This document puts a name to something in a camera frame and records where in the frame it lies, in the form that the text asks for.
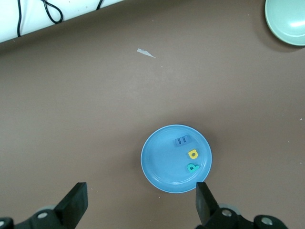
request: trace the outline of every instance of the brown floor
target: brown floor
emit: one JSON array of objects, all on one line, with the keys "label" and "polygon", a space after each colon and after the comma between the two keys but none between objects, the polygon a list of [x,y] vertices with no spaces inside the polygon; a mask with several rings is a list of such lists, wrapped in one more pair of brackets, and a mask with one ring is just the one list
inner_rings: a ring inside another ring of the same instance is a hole
[{"label": "brown floor", "polygon": [[263,9],[127,0],[1,43],[0,216],[25,220],[86,181],[79,229],[195,228],[195,191],[159,191],[140,164],[154,130],[185,124],[210,143],[218,202],[303,228],[305,50]]}]

